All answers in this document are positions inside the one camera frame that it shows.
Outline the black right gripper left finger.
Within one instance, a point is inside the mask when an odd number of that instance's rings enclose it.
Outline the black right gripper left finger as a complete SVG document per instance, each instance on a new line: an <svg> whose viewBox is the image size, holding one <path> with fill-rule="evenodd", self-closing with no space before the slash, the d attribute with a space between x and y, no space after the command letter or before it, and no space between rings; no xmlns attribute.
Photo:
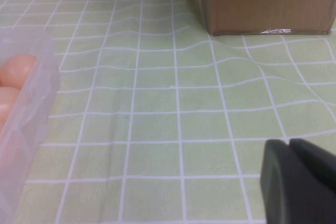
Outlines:
<svg viewBox="0 0 336 224"><path fill-rule="evenodd" d="M260 188L267 223L335 223L335 191L281 140L265 143Z"/></svg>

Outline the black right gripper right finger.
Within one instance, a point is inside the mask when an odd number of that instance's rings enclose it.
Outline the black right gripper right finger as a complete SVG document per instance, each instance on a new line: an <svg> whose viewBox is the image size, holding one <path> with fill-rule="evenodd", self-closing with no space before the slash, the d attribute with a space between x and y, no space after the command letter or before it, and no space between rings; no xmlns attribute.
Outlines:
<svg viewBox="0 0 336 224"><path fill-rule="evenodd" d="M335 191L334 154L301 138L292 138L290 148L321 184Z"/></svg>

